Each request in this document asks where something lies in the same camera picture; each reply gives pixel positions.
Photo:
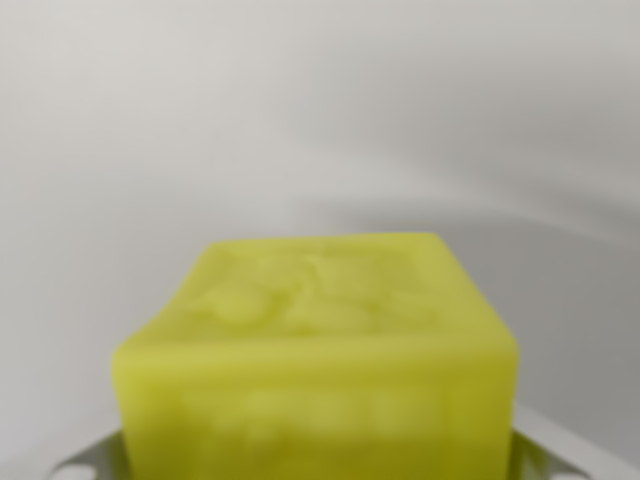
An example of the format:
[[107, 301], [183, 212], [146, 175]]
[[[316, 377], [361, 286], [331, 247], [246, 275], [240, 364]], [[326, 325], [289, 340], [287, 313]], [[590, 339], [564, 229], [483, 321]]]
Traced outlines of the black silver gripper left finger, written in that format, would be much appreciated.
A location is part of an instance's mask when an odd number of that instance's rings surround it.
[[120, 432], [106, 436], [56, 464], [51, 480], [126, 480], [128, 459]]

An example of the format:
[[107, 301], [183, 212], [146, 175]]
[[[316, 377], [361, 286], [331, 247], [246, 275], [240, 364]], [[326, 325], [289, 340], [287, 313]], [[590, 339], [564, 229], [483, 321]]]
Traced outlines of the black silver gripper right finger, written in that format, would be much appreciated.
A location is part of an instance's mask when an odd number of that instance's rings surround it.
[[639, 480], [639, 469], [518, 405], [514, 410], [510, 479]]

